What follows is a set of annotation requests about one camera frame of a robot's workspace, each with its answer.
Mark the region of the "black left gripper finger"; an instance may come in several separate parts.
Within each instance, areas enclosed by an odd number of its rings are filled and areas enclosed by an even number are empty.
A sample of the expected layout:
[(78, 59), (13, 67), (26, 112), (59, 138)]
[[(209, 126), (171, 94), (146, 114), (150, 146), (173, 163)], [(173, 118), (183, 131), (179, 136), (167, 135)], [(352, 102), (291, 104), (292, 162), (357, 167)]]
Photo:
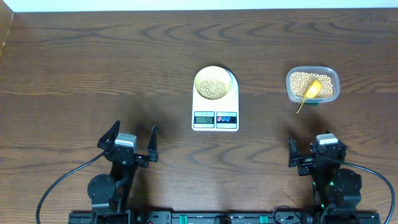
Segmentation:
[(156, 137), (157, 137), (157, 127), (153, 126), (150, 135), (149, 144), (147, 147), (148, 157), (151, 162), (158, 162), (159, 160)]
[(102, 150), (107, 150), (107, 148), (114, 144), (120, 128), (120, 120), (116, 120), (112, 127), (99, 139), (97, 147)]

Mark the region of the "orange plastic measuring scoop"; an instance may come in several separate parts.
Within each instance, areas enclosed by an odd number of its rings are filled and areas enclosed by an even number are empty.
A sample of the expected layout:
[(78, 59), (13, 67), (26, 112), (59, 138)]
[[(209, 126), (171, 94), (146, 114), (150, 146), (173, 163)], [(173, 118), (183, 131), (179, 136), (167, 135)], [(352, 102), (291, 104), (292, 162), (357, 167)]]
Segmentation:
[(316, 97), (321, 91), (321, 89), (322, 89), (322, 83), (320, 82), (320, 80), (314, 79), (314, 81), (311, 82), (310, 86), (307, 88), (306, 92), (304, 93), (302, 100), (296, 110), (296, 113), (300, 112), (306, 99)]

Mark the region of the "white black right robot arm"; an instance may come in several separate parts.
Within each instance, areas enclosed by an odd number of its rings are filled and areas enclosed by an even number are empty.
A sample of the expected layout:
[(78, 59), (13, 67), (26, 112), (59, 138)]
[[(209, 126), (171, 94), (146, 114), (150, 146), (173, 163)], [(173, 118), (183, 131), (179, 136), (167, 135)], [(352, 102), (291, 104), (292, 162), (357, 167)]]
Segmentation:
[(341, 168), (347, 146), (334, 134), (320, 134), (310, 144), (310, 153), (301, 154), (293, 138), (289, 138), (289, 167), (299, 176), (313, 179), (315, 206), (303, 212), (302, 223), (359, 223), (356, 206), (361, 201), (362, 177)]

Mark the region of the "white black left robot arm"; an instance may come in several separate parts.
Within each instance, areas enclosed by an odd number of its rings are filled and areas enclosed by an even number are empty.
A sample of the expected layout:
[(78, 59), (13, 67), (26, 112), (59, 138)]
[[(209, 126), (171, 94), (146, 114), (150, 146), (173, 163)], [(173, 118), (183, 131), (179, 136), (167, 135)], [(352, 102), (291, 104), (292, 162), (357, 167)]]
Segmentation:
[(137, 137), (120, 133), (120, 125), (117, 120), (97, 144), (112, 167), (109, 174), (97, 175), (88, 184), (91, 223), (136, 223), (134, 213), (128, 209), (134, 176), (138, 168), (148, 168), (150, 162), (159, 160), (155, 126), (151, 130), (147, 154), (142, 155), (136, 152)]

